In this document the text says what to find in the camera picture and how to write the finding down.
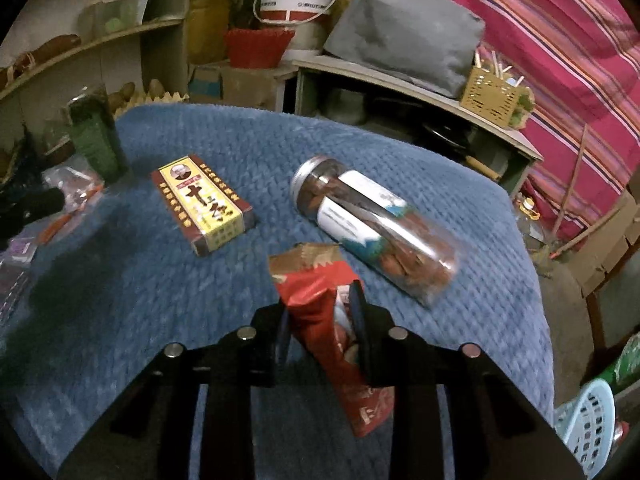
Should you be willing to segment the red snack packet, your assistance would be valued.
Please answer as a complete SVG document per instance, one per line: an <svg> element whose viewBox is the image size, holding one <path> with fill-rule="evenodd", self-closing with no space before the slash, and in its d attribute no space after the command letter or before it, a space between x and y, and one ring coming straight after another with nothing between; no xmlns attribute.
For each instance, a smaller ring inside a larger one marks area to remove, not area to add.
<svg viewBox="0 0 640 480"><path fill-rule="evenodd" d="M268 268L295 337L322 366L352 433L370 434L393 411L395 391L368 386L358 370L349 286L359 276L335 244L298 244L271 256Z"/></svg>

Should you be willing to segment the purple small packet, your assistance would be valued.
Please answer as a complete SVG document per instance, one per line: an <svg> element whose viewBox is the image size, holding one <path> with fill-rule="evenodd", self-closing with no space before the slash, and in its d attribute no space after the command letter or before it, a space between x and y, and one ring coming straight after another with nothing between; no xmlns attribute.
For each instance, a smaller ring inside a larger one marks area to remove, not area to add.
<svg viewBox="0 0 640 480"><path fill-rule="evenodd" d="M34 236L19 236L9 241L1 253L1 324L12 316L29 282L29 269L38 248Z"/></svg>

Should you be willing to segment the clear plastic wrapper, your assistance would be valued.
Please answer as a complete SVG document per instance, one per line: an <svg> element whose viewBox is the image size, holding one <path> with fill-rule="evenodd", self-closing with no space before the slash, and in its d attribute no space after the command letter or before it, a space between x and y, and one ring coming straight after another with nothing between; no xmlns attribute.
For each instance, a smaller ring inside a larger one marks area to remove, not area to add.
<svg viewBox="0 0 640 480"><path fill-rule="evenodd" d="M104 190L102 178L92 169L52 168L44 173L44 180L63 193L64 206L38 234L39 245L47 245L75 229Z"/></svg>

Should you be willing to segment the light blue plastic basket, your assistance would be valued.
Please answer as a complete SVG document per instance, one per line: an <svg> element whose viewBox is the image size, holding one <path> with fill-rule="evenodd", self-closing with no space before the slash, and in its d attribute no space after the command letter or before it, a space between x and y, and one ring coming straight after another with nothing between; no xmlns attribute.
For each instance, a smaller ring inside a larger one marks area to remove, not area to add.
<svg viewBox="0 0 640 480"><path fill-rule="evenodd" d="M553 427L587 479L603 469L614 441L616 411L612 389L597 378L576 398L554 410Z"/></svg>

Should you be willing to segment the green tea jar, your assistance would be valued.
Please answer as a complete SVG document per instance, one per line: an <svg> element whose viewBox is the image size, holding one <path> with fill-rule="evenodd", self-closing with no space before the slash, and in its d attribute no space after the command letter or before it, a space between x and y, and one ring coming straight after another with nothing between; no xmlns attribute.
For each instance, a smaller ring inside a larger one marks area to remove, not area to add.
<svg viewBox="0 0 640 480"><path fill-rule="evenodd" d="M70 122L70 140L76 152L87 159L106 185L126 174L128 162L103 84L82 88L65 104L63 112Z"/></svg>

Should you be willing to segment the blue knitted table cloth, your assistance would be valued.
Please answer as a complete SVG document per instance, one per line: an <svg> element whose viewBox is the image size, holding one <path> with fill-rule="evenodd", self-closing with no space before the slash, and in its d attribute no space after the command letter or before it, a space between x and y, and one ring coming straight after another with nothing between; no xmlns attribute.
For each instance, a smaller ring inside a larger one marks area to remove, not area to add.
<svg viewBox="0 0 640 480"><path fill-rule="evenodd" d="M165 344L213 344L278 298L267 261L324 234L290 183L331 156L413 203L462 243L449 287L423 307L359 260L369 301L431 344L479 344L552 419L552 344L538 276L503 188L423 148L357 128L215 105L140 106L116 128L130 170L68 234L40 248L1 332L1 402L32 456L56 474ZM151 179L195 154L254 208L253 229L199 257Z"/></svg>

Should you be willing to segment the yellow egg tray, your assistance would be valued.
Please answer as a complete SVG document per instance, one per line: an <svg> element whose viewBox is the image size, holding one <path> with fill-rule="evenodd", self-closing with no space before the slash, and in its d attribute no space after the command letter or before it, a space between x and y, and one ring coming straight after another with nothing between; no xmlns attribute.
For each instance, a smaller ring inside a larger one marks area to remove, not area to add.
<svg viewBox="0 0 640 480"><path fill-rule="evenodd" d="M107 104L114 118L119 118L128 110L150 104L176 104L190 101L187 93L167 91L158 79L152 79L148 90L138 89L132 81L126 82L117 92L107 96Z"/></svg>

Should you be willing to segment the yellow brown medicine box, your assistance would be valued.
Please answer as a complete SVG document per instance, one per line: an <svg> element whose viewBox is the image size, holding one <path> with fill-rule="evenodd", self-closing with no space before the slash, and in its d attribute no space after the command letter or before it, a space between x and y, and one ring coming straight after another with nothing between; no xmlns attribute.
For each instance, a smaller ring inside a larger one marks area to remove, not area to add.
<svg viewBox="0 0 640 480"><path fill-rule="evenodd" d="M161 166L151 179L198 257L211 254L256 224L254 208L198 155Z"/></svg>

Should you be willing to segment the wooden corner shelf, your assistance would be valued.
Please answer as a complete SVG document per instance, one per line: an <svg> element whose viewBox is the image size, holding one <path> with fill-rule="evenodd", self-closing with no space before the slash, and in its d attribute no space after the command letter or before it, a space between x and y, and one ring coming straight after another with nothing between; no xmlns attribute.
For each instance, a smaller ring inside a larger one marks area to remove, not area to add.
<svg viewBox="0 0 640 480"><path fill-rule="evenodd" d="M1 45L1 149L41 138L84 89L188 90L190 0L27 0Z"/></svg>

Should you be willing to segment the clear jar with nuts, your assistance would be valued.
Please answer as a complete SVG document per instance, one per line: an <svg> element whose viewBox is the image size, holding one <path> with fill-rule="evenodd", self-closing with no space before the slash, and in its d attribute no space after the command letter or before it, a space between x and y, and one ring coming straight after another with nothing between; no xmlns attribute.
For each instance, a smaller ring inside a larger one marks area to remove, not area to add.
<svg viewBox="0 0 640 480"><path fill-rule="evenodd" d="M291 197L304 217L424 307L458 274L460 242L412 203L334 158L303 162Z"/></svg>

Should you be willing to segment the yellow oil bottle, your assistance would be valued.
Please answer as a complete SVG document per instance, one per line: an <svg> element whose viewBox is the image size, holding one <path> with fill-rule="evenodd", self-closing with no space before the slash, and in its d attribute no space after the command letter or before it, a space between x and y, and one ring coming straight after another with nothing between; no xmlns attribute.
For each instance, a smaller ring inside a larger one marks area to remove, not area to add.
<svg viewBox="0 0 640 480"><path fill-rule="evenodd" d="M230 21L231 0L190 0L186 14L186 53L192 65L224 58L224 36Z"/></svg>

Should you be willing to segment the red plastic basket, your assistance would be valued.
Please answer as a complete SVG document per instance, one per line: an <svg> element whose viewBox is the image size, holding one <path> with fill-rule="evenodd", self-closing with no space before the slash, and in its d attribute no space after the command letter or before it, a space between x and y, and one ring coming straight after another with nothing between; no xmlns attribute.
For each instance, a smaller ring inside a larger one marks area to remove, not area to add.
<svg viewBox="0 0 640 480"><path fill-rule="evenodd" d="M224 36L224 44L233 68L276 68L295 36L292 29L231 29Z"/></svg>

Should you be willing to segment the low wooden table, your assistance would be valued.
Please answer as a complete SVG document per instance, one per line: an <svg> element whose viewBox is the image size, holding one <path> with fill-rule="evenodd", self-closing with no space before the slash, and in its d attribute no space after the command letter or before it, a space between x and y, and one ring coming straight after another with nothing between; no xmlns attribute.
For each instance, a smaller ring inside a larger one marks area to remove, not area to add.
<svg viewBox="0 0 640 480"><path fill-rule="evenodd" d="M356 63L317 55L295 62L295 113L333 120L441 154L515 196L544 158L523 133L457 101Z"/></svg>

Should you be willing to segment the yellow utensil holder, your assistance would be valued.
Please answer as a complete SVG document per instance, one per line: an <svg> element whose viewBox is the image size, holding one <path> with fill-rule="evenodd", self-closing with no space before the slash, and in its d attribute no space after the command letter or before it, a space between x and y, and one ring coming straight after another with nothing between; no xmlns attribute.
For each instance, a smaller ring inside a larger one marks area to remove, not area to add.
<svg viewBox="0 0 640 480"><path fill-rule="evenodd" d="M460 105L495 126L522 130L536 102L531 88L515 87L484 68L473 67Z"/></svg>

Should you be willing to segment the red striped curtain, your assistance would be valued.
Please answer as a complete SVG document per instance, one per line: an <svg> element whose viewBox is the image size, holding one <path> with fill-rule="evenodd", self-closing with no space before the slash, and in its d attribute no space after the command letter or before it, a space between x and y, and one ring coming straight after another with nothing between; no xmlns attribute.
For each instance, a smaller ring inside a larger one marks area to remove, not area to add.
<svg viewBox="0 0 640 480"><path fill-rule="evenodd" d="M639 163L639 33L618 0L454 0L485 23L498 54L533 91L524 128L544 158L526 192L561 240L615 205Z"/></svg>

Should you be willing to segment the grey cloth cover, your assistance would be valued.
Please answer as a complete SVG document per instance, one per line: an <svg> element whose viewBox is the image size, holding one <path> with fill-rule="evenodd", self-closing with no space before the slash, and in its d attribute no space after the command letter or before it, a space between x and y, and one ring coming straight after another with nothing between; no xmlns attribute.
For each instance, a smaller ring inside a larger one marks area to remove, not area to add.
<svg viewBox="0 0 640 480"><path fill-rule="evenodd" d="M484 32L484 21L452 0L352 0L323 50L457 99Z"/></svg>

